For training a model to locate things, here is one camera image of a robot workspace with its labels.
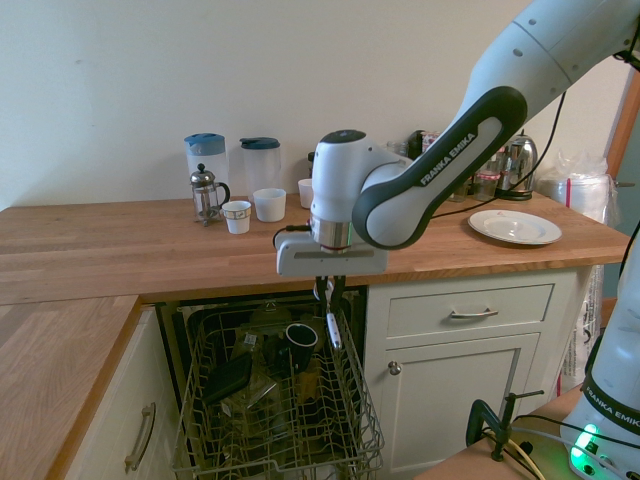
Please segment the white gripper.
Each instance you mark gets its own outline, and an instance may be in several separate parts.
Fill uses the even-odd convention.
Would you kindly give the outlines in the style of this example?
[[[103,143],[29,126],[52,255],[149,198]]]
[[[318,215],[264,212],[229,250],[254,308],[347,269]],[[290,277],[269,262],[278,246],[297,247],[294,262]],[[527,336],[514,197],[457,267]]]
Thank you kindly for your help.
[[[314,296],[327,300],[328,278],[334,277],[331,308],[339,309],[351,275],[383,273],[388,266],[388,252],[366,243],[351,246],[343,253],[328,253],[321,249],[309,232],[285,232],[276,236],[276,270],[283,277],[316,277]]]

